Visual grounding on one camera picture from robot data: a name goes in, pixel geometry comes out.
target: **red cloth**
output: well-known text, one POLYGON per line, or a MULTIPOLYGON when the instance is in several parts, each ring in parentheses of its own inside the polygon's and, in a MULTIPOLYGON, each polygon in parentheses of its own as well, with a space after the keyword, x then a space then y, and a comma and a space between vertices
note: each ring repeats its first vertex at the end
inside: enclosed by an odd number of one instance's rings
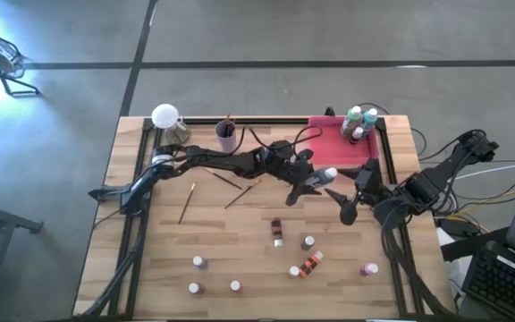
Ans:
MULTIPOLYGON (((379 149, 376 144, 375 131, 366 138, 352 145, 349 139, 340 134, 344 116, 311 116, 308 125, 315 125, 323 130, 323 135, 309 140, 309 148, 313 150, 311 162, 315 165, 362 165, 369 158, 378 158, 379 149)), ((319 132, 309 129, 309 135, 319 132)))

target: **wooden tabletop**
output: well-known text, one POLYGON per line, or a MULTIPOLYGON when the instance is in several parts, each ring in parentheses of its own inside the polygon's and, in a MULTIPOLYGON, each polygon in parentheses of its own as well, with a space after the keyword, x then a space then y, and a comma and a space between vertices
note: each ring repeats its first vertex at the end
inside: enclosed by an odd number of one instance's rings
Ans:
MULTIPOLYGON (((386 116, 385 121, 397 179, 401 181, 420 170, 409 120, 404 115, 393 115, 386 116)), ((131 181, 142 123, 141 117, 121 119, 106 184, 123 185, 131 181)), ((302 127, 252 126, 265 144, 274 140, 293 140, 302 127)), ((213 126, 196 125, 190 129, 188 144, 219 149, 213 126)), ((251 136, 246 136, 241 151, 257 145, 251 136)), ((304 142, 297 150, 306 147, 307 142, 304 142)), ((381 167, 386 169, 382 159, 381 167)), ((253 183, 227 172, 216 172, 242 187, 253 183)), ((228 209, 224 209, 224 205, 241 191, 202 168, 191 169, 179 178, 156 185, 135 318, 396 318, 398 310, 388 259, 380 243, 380 225, 370 210, 359 207, 356 223, 345 226, 339 220, 337 204, 325 193, 323 196, 302 196, 295 206, 288 208, 284 204, 290 190, 287 183, 269 175, 259 179, 259 184, 228 209), (190 205, 178 225, 195 181, 197 186, 190 205), (270 222, 274 217, 282 220, 281 248, 275 248, 273 244, 270 222), (314 236, 316 244, 311 250, 304 251, 300 243, 307 235, 314 236), (325 256, 313 273, 306 279, 289 278, 289 268, 300 266, 317 250, 325 256), (206 258, 208 268, 196 269, 192 265, 194 256, 206 258), (362 276, 359 268, 366 263, 376 263, 378 274, 362 276), (243 292, 230 290, 232 280, 241 282, 243 292), (188 285, 192 282, 203 284, 206 292, 191 295, 188 285)), ((329 188, 348 195, 355 192, 353 181, 342 176, 329 188)), ((117 202, 101 204, 97 220, 117 207, 117 202)), ((74 314, 88 308, 112 277, 123 222, 123 216, 116 215, 92 233, 74 314)), ((413 218, 409 235, 417 271, 443 305, 453 309, 431 216, 424 214, 413 218)), ((411 308, 406 276, 403 285, 411 308)), ((125 283, 122 288, 119 305, 122 309, 127 286, 125 283)))

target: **white cap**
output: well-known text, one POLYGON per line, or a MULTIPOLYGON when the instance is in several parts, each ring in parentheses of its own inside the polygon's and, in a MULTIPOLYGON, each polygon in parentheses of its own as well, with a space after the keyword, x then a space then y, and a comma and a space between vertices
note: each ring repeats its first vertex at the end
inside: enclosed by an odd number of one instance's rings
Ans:
POLYGON ((305 237, 305 244, 306 245, 313 245, 315 243, 315 238, 313 236, 307 236, 305 237))
POLYGON ((192 294, 196 294, 200 291, 200 285, 198 285, 198 283, 190 283, 190 286, 188 286, 188 291, 190 291, 192 294))
POLYGON ((299 267, 291 267, 290 268, 290 275, 291 276, 299 276, 300 275, 300 268, 299 267))
POLYGON ((194 259, 192 260, 192 263, 195 266, 200 266, 200 265, 204 264, 204 259, 200 256, 195 256, 194 259))
POLYGON ((170 104, 161 104, 152 111, 152 123, 160 129, 168 129, 178 122, 178 110, 170 104))
POLYGON ((379 266, 371 263, 365 266, 365 270, 369 274, 376 274, 379 271, 379 266))
POLYGON ((335 169, 334 167, 330 167, 325 170, 325 175, 329 178, 334 178, 337 176, 337 169, 335 169))
POLYGON ((315 257, 319 258, 319 260, 323 259, 323 253, 321 251, 317 251, 315 253, 315 257))
POLYGON ((241 283, 238 281, 232 281, 230 283, 230 288, 232 289, 232 291, 239 291, 241 288, 241 283))

